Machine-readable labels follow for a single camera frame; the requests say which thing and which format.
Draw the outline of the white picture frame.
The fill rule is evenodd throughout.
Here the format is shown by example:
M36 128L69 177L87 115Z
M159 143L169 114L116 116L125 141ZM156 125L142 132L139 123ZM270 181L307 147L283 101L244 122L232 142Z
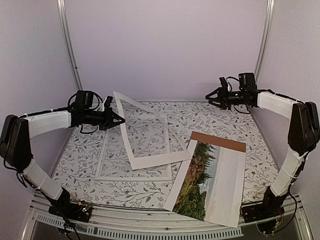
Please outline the white picture frame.
M116 126L105 133L95 179L112 182L169 181L172 179L171 164L132 170L120 138L120 126Z

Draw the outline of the landscape photo print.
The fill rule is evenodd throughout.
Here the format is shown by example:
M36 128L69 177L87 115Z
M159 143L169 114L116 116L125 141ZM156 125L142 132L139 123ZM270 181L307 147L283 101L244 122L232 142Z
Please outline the landscape photo print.
M191 140L164 209L196 220L237 228L246 152Z

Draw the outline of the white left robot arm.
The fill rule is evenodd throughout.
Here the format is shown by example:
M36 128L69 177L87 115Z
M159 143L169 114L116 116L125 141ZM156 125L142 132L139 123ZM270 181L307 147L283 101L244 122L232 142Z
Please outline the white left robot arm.
M70 217L75 211L74 205L65 198L60 198L64 194L63 188L36 162L33 138L81 125L96 126L100 131L106 131L123 123L125 119L111 107L103 111L64 107L34 115L9 114L4 119L0 136L0 156L9 169L22 175L37 190L56 201L54 207L63 217Z

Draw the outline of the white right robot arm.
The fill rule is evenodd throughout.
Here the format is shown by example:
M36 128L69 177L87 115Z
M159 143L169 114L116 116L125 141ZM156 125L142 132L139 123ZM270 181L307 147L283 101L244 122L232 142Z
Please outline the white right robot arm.
M288 152L281 166L280 172L274 183L271 184L271 192L274 197L283 196L288 192L290 183L295 176L307 153L313 151L320 140L320 124L317 106L314 102L302 102L288 96L274 93L271 90L258 90L257 85L247 89L239 87L241 91L228 91L228 86L218 87L207 94L205 99L222 110L231 109L232 105L249 105L252 107L269 110L290 120L288 131ZM162 121L160 114L151 108L140 104L119 92L113 92L120 117L124 117L121 100L153 113ZM191 160L191 152L181 144L182 151L158 154L154 156L135 158L129 143L125 123L120 124L121 134L125 150L133 170L171 164L180 161Z

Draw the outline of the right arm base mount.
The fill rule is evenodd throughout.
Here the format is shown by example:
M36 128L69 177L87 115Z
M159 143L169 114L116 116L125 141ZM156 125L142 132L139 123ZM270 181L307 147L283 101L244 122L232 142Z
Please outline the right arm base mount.
M284 214L283 203L287 196L288 194L275 196L267 189L264 193L262 203L244 205L240 208L244 222L251 223Z

